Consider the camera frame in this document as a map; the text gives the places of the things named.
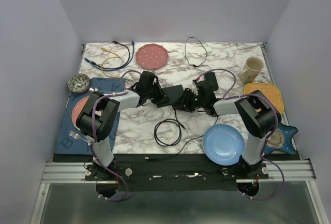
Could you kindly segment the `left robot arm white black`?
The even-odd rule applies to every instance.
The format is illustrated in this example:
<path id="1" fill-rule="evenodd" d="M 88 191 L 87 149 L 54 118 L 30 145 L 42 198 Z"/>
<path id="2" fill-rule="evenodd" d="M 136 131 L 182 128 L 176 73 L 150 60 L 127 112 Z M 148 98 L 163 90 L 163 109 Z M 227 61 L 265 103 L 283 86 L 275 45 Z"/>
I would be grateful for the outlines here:
<path id="1" fill-rule="evenodd" d="M 140 73 L 137 83 L 120 92 L 94 91 L 90 94 L 76 120 L 76 126 L 86 136 L 93 161 L 99 165 L 97 174 L 103 180 L 111 179 L 115 172 L 111 164 L 114 155 L 109 143 L 109 134 L 118 112 L 139 107 L 148 100 L 157 104 L 168 99 L 158 77 L 149 71 Z"/>

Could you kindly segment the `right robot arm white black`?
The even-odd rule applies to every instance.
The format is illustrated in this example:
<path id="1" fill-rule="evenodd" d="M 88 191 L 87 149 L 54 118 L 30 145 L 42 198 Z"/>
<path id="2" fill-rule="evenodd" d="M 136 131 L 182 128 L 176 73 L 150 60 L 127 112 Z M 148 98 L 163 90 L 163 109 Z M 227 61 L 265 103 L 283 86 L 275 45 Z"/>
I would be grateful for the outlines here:
<path id="1" fill-rule="evenodd" d="M 233 126 L 217 124 L 203 135 L 203 150 L 214 163 L 234 166 L 235 173 L 250 178 L 261 166 L 267 140 L 281 121 L 280 113 L 259 91 L 241 96 L 218 99 L 218 83 L 213 71 L 202 74 L 193 81 L 196 91 L 186 88 L 173 108 L 186 112 L 203 109 L 210 116 L 240 115 L 249 132 L 247 140 Z"/>

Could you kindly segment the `black network switch box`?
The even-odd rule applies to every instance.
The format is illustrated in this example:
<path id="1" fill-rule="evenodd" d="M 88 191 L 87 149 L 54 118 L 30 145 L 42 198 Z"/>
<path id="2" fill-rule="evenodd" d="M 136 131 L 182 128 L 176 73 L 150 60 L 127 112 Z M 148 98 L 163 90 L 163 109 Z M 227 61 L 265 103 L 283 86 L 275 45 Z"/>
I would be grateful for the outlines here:
<path id="1" fill-rule="evenodd" d="M 182 96 L 184 89 L 182 85 L 175 85 L 170 87 L 165 87 L 162 89 L 168 100 L 165 101 L 164 105 L 169 106 L 175 103 Z"/>

